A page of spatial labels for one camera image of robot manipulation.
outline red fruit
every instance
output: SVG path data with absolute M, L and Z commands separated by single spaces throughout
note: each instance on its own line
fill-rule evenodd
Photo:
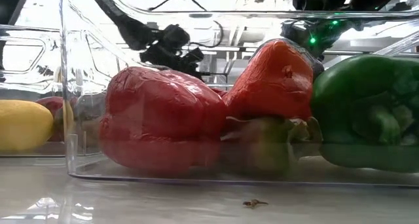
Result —
M 285 41 L 267 43 L 224 96 L 229 116 L 239 119 L 311 115 L 313 71 L 300 52 Z
M 123 166 L 178 176 L 216 161 L 225 115 L 222 99 L 194 77 L 128 67 L 109 83 L 100 144 Z
M 228 92 L 226 90 L 220 90 L 218 88 L 211 88 L 211 90 L 213 90 L 215 93 L 217 93 L 220 97 L 223 97 Z
M 63 98 L 59 96 L 51 96 L 37 100 L 36 103 L 43 105 L 51 112 L 52 116 L 55 118 L 55 115 L 59 109 L 63 107 Z M 60 130 L 54 130 L 53 135 L 49 141 L 63 141 L 64 140 L 64 131 L 62 128 Z

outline wrinkled pepper skin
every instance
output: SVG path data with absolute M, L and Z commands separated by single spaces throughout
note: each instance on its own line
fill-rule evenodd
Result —
M 224 96 L 228 115 L 248 119 L 270 115 L 311 116 L 313 71 L 304 57 L 281 40 L 265 44 Z
M 218 88 L 211 88 L 215 93 L 217 93 L 220 97 L 223 97 L 225 94 L 227 94 L 227 90 L 221 90 Z
M 112 78 L 100 122 L 105 155 L 144 174 L 178 176 L 211 166 L 226 117 L 221 97 L 177 71 L 128 67 Z
M 250 57 L 251 61 L 253 59 L 253 57 L 255 57 L 257 55 L 257 53 L 260 51 L 260 49 L 262 49 L 266 44 L 269 44 L 273 41 L 284 41 L 286 42 L 288 45 L 292 46 L 296 51 L 299 52 L 299 54 L 307 61 L 307 63 L 309 63 L 310 67 L 313 70 L 313 80 L 316 80 L 316 78 L 325 71 L 325 68 L 323 67 L 323 64 L 315 59 L 305 48 L 300 47 L 298 44 L 296 44 L 294 41 L 287 39 L 285 37 L 281 37 L 281 38 L 275 38 L 275 39 L 271 39 L 268 40 L 266 42 L 264 42 L 263 44 L 261 44 L 257 50 L 255 51 L 255 53 L 253 54 L 252 57 Z
M 419 172 L 419 141 L 405 140 L 418 138 L 418 80 L 419 60 L 369 54 L 323 72 L 311 101 L 323 133 L 322 156 L 348 168 Z

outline pepper stem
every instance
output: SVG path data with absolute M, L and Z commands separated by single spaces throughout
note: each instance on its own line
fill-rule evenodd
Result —
M 401 129 L 397 119 L 389 109 L 382 105 L 374 105 L 369 111 L 369 120 L 379 126 L 378 141 L 386 145 L 398 145 L 401 140 Z

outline bell pepper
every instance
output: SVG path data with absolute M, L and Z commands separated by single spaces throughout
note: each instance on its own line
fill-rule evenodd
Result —
M 228 115 L 248 119 L 279 115 L 311 116 L 313 71 L 304 56 L 286 41 L 265 44 L 249 61 L 224 96 Z
M 227 94 L 227 90 L 221 90 L 218 88 L 211 88 L 215 93 L 217 93 L 220 97 L 223 97 L 225 94 Z
M 227 109 L 197 78 L 128 67 L 111 79 L 105 104 L 99 141 L 116 163 L 174 177 L 218 157 Z
M 302 157 L 318 154 L 322 142 L 315 118 L 264 117 L 239 121 L 227 117 L 221 140 L 220 163 L 224 169 L 257 177 L 282 177 Z
M 294 41 L 285 37 L 271 39 L 261 44 L 256 49 L 255 53 L 253 53 L 253 55 L 250 57 L 249 61 L 251 61 L 266 44 L 274 41 L 283 41 L 292 46 L 307 61 L 307 63 L 309 63 L 310 67 L 313 69 L 313 81 L 320 75 L 320 73 L 325 71 L 323 64 L 319 60 L 315 59 L 305 48 L 300 47 Z
M 338 166 L 419 172 L 419 60 L 359 55 L 314 82 L 322 156 Z

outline green bell pepper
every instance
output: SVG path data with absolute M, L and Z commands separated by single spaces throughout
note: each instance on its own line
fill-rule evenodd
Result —
M 314 82 L 321 155 L 348 168 L 419 172 L 419 60 L 348 58 Z

